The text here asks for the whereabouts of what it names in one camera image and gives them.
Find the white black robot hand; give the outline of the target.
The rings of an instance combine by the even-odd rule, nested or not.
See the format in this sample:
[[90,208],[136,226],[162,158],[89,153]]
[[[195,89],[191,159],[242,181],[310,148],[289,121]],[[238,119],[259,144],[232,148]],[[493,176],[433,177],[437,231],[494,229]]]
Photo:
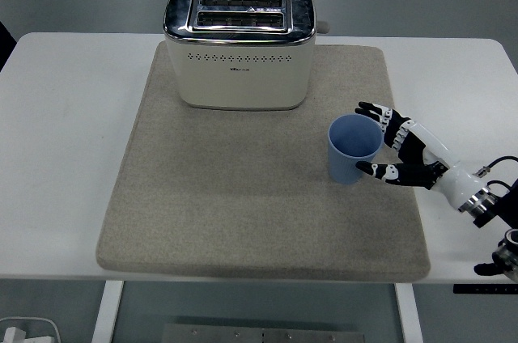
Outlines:
[[462,211],[485,185],[465,170],[461,161],[428,129],[398,111],[379,104],[359,102],[359,115],[381,128],[384,144],[394,150],[399,163],[358,161],[356,167],[387,184],[423,187],[442,193],[450,206]]

